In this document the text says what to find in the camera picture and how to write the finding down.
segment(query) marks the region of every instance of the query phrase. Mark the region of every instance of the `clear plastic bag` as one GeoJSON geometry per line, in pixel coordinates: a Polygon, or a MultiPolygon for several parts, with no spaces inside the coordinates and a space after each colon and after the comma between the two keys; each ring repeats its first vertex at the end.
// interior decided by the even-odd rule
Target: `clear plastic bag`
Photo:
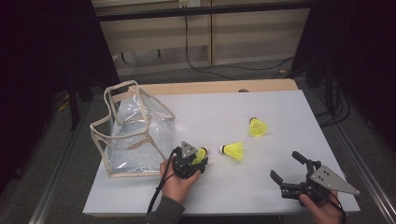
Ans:
{"type": "Polygon", "coordinates": [[[108,115],[91,124],[109,177],[159,175],[174,143],[175,115],[135,81],[105,90],[108,115]]]}

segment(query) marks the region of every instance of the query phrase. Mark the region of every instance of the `wire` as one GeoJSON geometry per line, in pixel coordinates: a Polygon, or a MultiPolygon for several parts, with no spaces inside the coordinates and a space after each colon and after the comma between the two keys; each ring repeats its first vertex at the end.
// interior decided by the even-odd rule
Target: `wire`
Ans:
{"type": "Polygon", "coordinates": [[[321,124],[319,125],[321,128],[324,128],[324,127],[326,127],[326,126],[332,125],[332,124],[334,124],[334,123],[342,122],[342,121],[346,120],[346,119],[349,117],[349,114],[350,114],[349,99],[348,99],[348,97],[347,97],[347,95],[345,94],[344,91],[343,91],[343,94],[344,94],[344,97],[345,97],[345,99],[346,99],[346,109],[347,109],[346,114],[344,115],[343,118],[339,119],[339,117],[341,116],[341,114],[342,114],[342,112],[343,112],[344,105],[343,105],[343,103],[342,103],[341,96],[339,95],[339,93],[337,93],[337,98],[339,98],[340,105],[341,105],[341,109],[340,109],[340,111],[337,113],[337,115],[334,116],[334,118],[329,119],[329,120],[327,120],[327,121],[321,123],[321,124]]]}
{"type": "Polygon", "coordinates": [[[330,192],[330,194],[335,198],[335,200],[337,201],[337,204],[335,204],[332,200],[330,200],[328,197],[324,196],[322,193],[320,193],[319,191],[317,191],[316,189],[313,189],[313,191],[315,193],[317,193],[320,197],[322,197],[324,200],[326,200],[326,202],[328,202],[329,204],[331,204],[334,208],[336,208],[338,211],[341,212],[342,216],[341,216],[341,222],[343,224],[347,223],[347,213],[344,211],[343,205],[341,205],[340,201],[338,200],[337,196],[335,196],[332,192],[330,192]]]}
{"type": "MultiPolygon", "coordinates": [[[[293,56],[283,60],[281,63],[279,63],[277,65],[274,65],[274,66],[271,66],[271,67],[266,67],[266,68],[248,68],[248,67],[241,67],[241,66],[235,66],[235,65],[212,65],[212,66],[207,66],[207,67],[202,67],[202,68],[196,68],[196,67],[194,67],[191,64],[191,61],[190,61],[189,38],[188,38],[189,22],[188,22],[187,16],[184,17],[184,22],[185,22],[185,25],[186,25],[186,61],[187,61],[187,64],[189,65],[190,68],[192,68],[193,70],[195,70],[197,72],[200,72],[200,73],[209,73],[209,74],[213,74],[213,75],[216,75],[216,76],[219,76],[219,77],[224,77],[224,78],[227,78],[227,79],[230,79],[230,80],[237,80],[237,79],[234,79],[232,77],[227,77],[227,76],[224,76],[224,75],[219,74],[219,73],[210,72],[210,71],[204,71],[204,70],[211,69],[211,68],[236,68],[236,69],[245,69],[245,70],[251,70],[251,71],[265,71],[265,70],[270,70],[270,69],[277,68],[277,67],[279,67],[279,70],[280,70],[282,64],[284,64],[288,60],[294,58],[294,55],[293,55],[293,56]]],[[[271,77],[271,79],[278,77],[279,74],[280,74],[280,72],[278,72],[274,77],[271,77]]]]}
{"type": "Polygon", "coordinates": [[[160,194],[160,191],[163,188],[163,185],[165,184],[166,180],[168,180],[171,176],[175,175],[175,174],[171,174],[168,177],[166,177],[166,174],[168,173],[169,165],[171,164],[173,155],[176,152],[177,152],[177,149],[175,148],[172,150],[171,155],[169,156],[168,163],[166,163],[165,170],[163,171],[163,177],[161,178],[160,184],[156,188],[154,195],[151,198],[151,202],[149,203],[147,215],[149,214],[149,212],[152,211],[152,206],[154,205],[155,200],[157,199],[158,195],[160,194]]]}

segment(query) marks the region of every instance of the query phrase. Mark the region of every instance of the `yellow shuttlecock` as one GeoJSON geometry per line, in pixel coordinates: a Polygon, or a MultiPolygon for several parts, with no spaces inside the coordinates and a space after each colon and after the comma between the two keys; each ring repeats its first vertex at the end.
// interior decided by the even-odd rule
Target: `yellow shuttlecock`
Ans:
{"type": "Polygon", "coordinates": [[[221,146],[220,152],[241,161],[244,157],[244,144],[242,142],[237,142],[227,146],[221,146]]]}
{"type": "Polygon", "coordinates": [[[250,119],[250,135],[253,137],[259,137],[265,135],[267,132],[267,125],[261,120],[253,117],[250,119]]]}
{"type": "Polygon", "coordinates": [[[200,163],[206,156],[207,150],[204,147],[198,148],[198,151],[195,153],[196,158],[192,161],[192,165],[200,163]]]}

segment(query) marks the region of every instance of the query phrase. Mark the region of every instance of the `hand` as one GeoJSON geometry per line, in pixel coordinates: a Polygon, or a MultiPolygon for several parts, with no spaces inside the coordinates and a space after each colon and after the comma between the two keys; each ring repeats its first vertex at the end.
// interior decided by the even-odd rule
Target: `hand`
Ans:
{"type": "MultiPolygon", "coordinates": [[[[166,163],[168,163],[168,161],[163,161],[163,163],[161,163],[161,167],[160,167],[161,177],[163,177],[163,172],[165,171],[166,163]]],[[[169,177],[166,180],[165,184],[163,185],[163,196],[166,196],[176,201],[177,203],[182,204],[184,202],[184,199],[186,198],[187,193],[189,192],[189,188],[192,186],[192,184],[195,183],[195,181],[198,180],[200,174],[201,171],[197,171],[190,178],[181,179],[177,175],[175,175],[173,166],[172,164],[170,164],[168,172],[166,174],[166,178],[168,178],[168,176],[170,175],[172,176],[169,177]]]]}
{"type": "MultiPolygon", "coordinates": [[[[337,191],[332,190],[332,193],[337,197],[337,191]]],[[[329,195],[329,199],[338,204],[336,198],[329,195]]],[[[331,204],[326,203],[325,205],[318,207],[312,200],[302,194],[300,195],[300,200],[305,204],[305,206],[311,211],[312,213],[312,221],[314,224],[339,224],[341,220],[341,212],[338,211],[335,207],[331,204]]]]}

